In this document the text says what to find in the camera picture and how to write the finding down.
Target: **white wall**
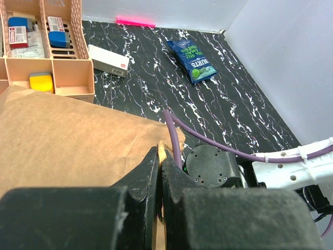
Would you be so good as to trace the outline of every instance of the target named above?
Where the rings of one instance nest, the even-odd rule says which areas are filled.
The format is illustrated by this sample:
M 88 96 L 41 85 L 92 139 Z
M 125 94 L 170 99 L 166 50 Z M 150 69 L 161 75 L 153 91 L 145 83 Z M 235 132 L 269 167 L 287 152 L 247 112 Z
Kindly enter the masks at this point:
M 225 36 L 302 144 L 333 136 L 332 1 L 249 0 Z
M 82 0 L 83 19 L 115 22 L 116 16 L 142 17 L 157 27 L 226 30 L 247 0 Z

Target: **pink marker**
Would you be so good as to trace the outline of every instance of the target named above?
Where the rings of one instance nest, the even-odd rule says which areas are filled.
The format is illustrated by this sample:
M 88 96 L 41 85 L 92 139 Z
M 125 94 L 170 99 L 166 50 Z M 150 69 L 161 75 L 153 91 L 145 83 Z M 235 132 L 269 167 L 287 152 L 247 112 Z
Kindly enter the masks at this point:
M 151 27 L 151 28 L 154 28 L 156 26 L 154 23 L 139 20 L 139 19 L 140 18 L 117 17 L 116 18 L 116 23 L 117 24 L 124 24 L 124 25 Z

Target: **burts chips bag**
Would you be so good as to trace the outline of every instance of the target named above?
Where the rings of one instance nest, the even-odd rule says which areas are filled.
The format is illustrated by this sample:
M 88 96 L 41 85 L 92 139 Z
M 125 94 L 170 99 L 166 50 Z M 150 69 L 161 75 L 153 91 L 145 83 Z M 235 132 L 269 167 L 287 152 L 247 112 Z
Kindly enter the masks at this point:
M 186 68 L 192 84 L 209 79 L 217 73 L 201 50 L 191 40 L 167 41 L 167 43 L 176 52 L 179 60 Z

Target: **yellow sponge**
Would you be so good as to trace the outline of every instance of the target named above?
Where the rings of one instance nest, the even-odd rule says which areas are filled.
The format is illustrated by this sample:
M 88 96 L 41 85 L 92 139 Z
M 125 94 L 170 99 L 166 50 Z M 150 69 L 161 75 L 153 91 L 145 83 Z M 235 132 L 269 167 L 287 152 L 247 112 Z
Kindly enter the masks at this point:
M 30 74 L 30 87 L 33 90 L 43 92 L 54 92 L 52 75 L 50 72 L 33 73 Z

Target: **white cable tie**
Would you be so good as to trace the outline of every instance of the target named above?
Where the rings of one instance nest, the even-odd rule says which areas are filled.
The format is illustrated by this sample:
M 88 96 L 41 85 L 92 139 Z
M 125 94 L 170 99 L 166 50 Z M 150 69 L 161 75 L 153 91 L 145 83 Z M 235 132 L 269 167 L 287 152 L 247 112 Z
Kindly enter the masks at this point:
M 308 173 L 311 177 L 311 179 L 313 180 L 313 184 L 314 185 L 318 185 L 318 182 L 317 182 L 317 179 L 316 177 L 312 174 L 311 172 L 311 169 L 310 169 L 310 166 L 311 164 L 309 164 L 309 161 L 308 161 L 308 155 L 306 154 L 306 152 L 303 150 L 303 147 L 302 146 L 298 146 L 297 147 L 299 152 L 300 152 L 300 156 L 302 157 L 302 159 L 304 160 L 304 167 L 308 170 Z
M 264 153 L 264 157 L 265 157 L 265 163 L 268 163 L 268 156 L 266 155 L 266 153 Z
M 297 148 L 298 148 L 298 151 L 300 152 L 300 156 L 304 160 L 304 163 L 307 164 L 308 163 L 308 155 L 306 154 L 306 152 L 303 151 L 302 146 L 298 146 Z

